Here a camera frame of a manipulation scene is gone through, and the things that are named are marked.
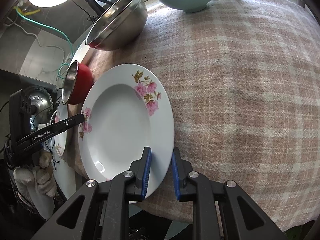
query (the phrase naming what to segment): silver bolt head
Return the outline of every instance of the silver bolt head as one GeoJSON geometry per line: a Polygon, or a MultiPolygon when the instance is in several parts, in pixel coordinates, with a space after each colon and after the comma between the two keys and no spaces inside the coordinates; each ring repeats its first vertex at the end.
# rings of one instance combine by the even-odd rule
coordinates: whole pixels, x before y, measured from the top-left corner
{"type": "Polygon", "coordinates": [[[190,171],[190,172],[189,172],[189,176],[190,176],[191,178],[197,178],[197,177],[199,176],[199,173],[196,172],[196,171],[190,171]]]}
{"type": "Polygon", "coordinates": [[[93,187],[94,185],[96,185],[96,181],[93,179],[89,179],[85,184],[87,187],[93,187]]]}
{"type": "Polygon", "coordinates": [[[132,171],[125,171],[124,173],[123,173],[123,176],[125,176],[126,178],[129,178],[129,177],[131,177],[133,175],[133,172],[132,171]]]}
{"type": "Polygon", "coordinates": [[[227,186],[228,187],[235,187],[237,184],[236,184],[236,182],[234,182],[233,180],[228,180],[227,181],[227,186]]]}

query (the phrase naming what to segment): metal mixing bowl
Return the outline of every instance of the metal mixing bowl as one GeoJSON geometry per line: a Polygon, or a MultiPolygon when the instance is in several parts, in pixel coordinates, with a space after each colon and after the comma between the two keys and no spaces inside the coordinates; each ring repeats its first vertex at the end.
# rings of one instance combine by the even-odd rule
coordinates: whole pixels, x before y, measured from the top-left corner
{"type": "Polygon", "coordinates": [[[142,32],[147,18],[142,0],[118,0],[93,25],[85,44],[99,50],[119,49],[142,32]]]}

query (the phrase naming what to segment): table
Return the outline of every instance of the table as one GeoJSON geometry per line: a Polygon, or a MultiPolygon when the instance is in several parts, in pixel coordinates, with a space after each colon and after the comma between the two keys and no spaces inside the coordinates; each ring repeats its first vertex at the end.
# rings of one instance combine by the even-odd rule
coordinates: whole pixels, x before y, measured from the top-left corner
{"type": "MultiPolygon", "coordinates": [[[[116,51],[96,51],[96,81],[123,63],[150,69],[169,96],[175,146],[211,180],[233,179],[282,229],[320,213],[320,27],[287,0],[212,0],[186,14],[160,3],[141,35],[116,51]]],[[[70,114],[81,105],[69,106],[70,114]]],[[[86,176],[78,131],[63,155],[86,176]]],[[[192,222],[175,200],[171,168],[140,203],[192,222]]]]}

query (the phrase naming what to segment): pot lid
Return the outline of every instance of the pot lid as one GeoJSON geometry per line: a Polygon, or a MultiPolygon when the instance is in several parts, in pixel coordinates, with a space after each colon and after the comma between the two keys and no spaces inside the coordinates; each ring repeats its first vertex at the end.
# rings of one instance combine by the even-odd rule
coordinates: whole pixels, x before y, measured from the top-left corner
{"type": "Polygon", "coordinates": [[[31,99],[31,131],[38,130],[40,123],[47,124],[50,119],[50,111],[53,109],[53,102],[50,94],[42,87],[28,87],[24,90],[31,99]]]}

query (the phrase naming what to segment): marble tile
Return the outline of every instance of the marble tile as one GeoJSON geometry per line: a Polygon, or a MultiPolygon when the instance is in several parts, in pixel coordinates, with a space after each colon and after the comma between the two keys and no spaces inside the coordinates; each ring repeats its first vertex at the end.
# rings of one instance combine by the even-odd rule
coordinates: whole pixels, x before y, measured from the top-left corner
{"type": "MultiPolygon", "coordinates": [[[[38,34],[39,28],[23,24],[29,33],[38,34]]],[[[35,41],[35,37],[25,34],[22,29],[13,25],[4,30],[0,39],[1,69],[19,73],[28,51],[35,41]]]]}
{"type": "MultiPolygon", "coordinates": [[[[96,16],[95,12],[84,0],[73,1],[86,10],[90,16],[96,16]]],[[[30,5],[27,8],[27,10],[34,9],[38,8],[33,5],[30,5]]],[[[92,25],[92,22],[87,20],[88,15],[71,0],[54,7],[40,8],[40,10],[41,11],[39,13],[30,15],[29,18],[62,31],[72,43],[75,42],[75,40],[92,25]]],[[[41,29],[64,39],[62,35],[58,34],[54,30],[46,27],[41,27],[41,29]]]]}
{"type": "MultiPolygon", "coordinates": [[[[71,51],[67,41],[44,30],[39,32],[38,38],[42,46],[56,45],[61,47],[66,56],[71,51]]],[[[58,68],[62,62],[63,52],[60,49],[53,47],[42,48],[35,40],[30,46],[19,74],[60,87],[63,81],[61,79],[57,81],[56,78],[58,68]]]]}

